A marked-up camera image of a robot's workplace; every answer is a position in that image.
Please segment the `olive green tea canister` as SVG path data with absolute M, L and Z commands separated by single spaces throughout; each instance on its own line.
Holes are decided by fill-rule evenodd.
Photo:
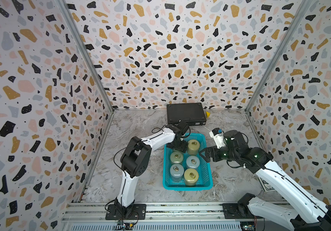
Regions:
M 183 160 L 184 160 L 184 155 L 179 151 L 174 151 L 170 155 L 171 164 L 182 164 Z

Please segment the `yellow-green tea canister back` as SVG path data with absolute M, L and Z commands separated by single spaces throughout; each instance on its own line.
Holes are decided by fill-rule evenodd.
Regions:
M 188 141 L 187 153 L 191 156 L 196 156 L 200 150 L 200 142 L 192 139 Z

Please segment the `teal plastic perforated basket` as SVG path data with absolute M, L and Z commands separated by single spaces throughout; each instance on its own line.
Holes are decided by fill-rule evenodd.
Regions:
M 207 147 L 206 138 L 204 135 L 199 133 L 191 133 L 189 137 L 185 139 L 187 142 L 190 140 L 197 140 L 200 144 L 200 149 Z M 196 157 L 199 159 L 199 166 L 195 169 L 197 173 L 199 174 L 198 180 L 194 186 L 187 186 L 185 184 L 185 178 L 184 178 L 184 171 L 188 169 L 186 160 L 189 155 L 186 153 L 181 153 L 183 155 L 183 161 L 180 163 L 180 165 L 183 167 L 184 171 L 182 176 L 179 178 L 179 181 L 174 181 L 176 179 L 175 174 L 173 174 L 172 171 L 174 171 L 174 168 L 172 167 L 175 163 L 171 162 L 171 154 L 173 152 L 177 152 L 174 149 L 171 149 L 164 145 L 164 157 L 163 157 L 163 187 L 166 190 L 173 190 L 173 191 L 203 191 L 203 190 L 210 190 L 213 187 L 213 178 L 212 173 L 210 169 L 210 164 L 207 163 L 202 157 L 200 157 L 199 154 L 196 155 Z

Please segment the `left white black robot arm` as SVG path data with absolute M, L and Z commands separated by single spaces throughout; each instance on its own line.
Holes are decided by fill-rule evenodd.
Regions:
M 131 138 L 120 158 L 121 165 L 119 167 L 123 172 L 123 178 L 119 194 L 114 200 L 114 205 L 118 210 L 130 211 L 132 209 L 138 178 L 147 169 L 152 151 L 167 146 L 170 149 L 185 153 L 188 146 L 187 132 L 190 132 L 189 125 L 180 121 L 176 125 L 165 125 L 151 136 Z

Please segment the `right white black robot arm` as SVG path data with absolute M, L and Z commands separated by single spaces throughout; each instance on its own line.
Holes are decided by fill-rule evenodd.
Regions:
M 223 132 L 216 128 L 209 135 L 215 146 L 199 152 L 206 162 L 235 161 L 239 167 L 269 183 L 292 207 L 284 208 L 246 193 L 237 203 L 242 217 L 262 217 L 291 231 L 331 231 L 331 205 L 326 205 L 293 180 L 273 160 L 272 154 L 260 147 L 249 147 L 245 135 L 237 130 Z

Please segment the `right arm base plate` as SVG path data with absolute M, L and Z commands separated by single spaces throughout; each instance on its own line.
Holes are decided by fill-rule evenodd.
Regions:
M 225 219 L 253 219 L 254 215 L 238 203 L 222 204 Z

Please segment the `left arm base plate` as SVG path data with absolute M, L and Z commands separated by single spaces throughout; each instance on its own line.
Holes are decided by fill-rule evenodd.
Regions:
M 132 204 L 124 208 L 120 204 L 109 205 L 105 216 L 106 220 L 144 220 L 146 216 L 146 204 Z

